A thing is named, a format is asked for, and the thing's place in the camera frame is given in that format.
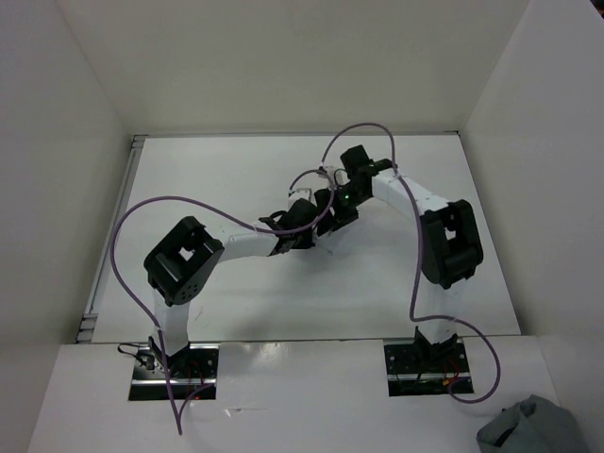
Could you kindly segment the white skirt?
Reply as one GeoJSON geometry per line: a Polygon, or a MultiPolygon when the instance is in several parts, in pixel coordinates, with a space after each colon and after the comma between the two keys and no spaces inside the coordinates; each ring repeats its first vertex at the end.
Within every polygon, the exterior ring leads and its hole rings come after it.
{"type": "Polygon", "coordinates": [[[325,241],[321,241],[319,239],[316,239],[314,241],[314,249],[318,253],[322,253],[325,256],[333,256],[334,255],[333,249],[330,248],[325,241]]]}

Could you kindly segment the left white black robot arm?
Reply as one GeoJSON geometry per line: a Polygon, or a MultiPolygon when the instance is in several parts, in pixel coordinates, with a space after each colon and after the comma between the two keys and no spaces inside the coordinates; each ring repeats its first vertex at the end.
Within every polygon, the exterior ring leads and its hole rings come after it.
{"type": "Polygon", "coordinates": [[[192,361],[188,335],[190,305],[218,264],[310,248],[312,230],[298,229],[319,214],[311,201],[298,199],[287,211],[261,219],[277,234],[261,233],[254,228],[221,227],[211,235],[195,217],[181,219],[143,262],[159,323],[149,337],[157,369],[173,378],[183,374],[192,361]]]}

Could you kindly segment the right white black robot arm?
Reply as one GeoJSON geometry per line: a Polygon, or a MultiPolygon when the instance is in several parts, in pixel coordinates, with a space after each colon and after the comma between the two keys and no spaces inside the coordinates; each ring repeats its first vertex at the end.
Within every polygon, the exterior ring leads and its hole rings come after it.
{"type": "Polygon", "coordinates": [[[483,262],[473,208],[463,199],[450,202],[399,176],[389,159],[370,159],[361,145],[346,150],[341,162],[347,182],[337,186],[332,208],[316,233],[331,234],[356,221],[358,206],[371,198],[416,222],[421,262],[411,290],[413,358],[419,370],[436,370],[455,350],[461,295],[483,262]]]}

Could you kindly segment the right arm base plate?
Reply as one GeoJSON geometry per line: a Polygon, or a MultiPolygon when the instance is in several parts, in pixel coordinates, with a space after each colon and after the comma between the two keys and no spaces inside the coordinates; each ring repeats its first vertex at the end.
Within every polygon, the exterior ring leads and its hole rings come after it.
{"type": "Polygon", "coordinates": [[[444,358],[422,364],[413,340],[385,342],[383,345],[388,391],[390,397],[447,394],[470,395],[474,387],[470,367],[461,340],[444,358]]]}

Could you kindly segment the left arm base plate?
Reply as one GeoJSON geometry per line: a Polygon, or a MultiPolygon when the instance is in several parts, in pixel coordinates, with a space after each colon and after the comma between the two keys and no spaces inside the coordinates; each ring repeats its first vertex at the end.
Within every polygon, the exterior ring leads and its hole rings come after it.
{"type": "MultiPolygon", "coordinates": [[[[148,345],[119,344],[118,351],[134,359],[129,401],[169,399],[163,365],[148,345]]],[[[174,399],[183,401],[193,394],[197,400],[213,400],[216,396],[218,364],[219,344],[191,344],[185,357],[171,364],[169,374],[174,399]]]]}

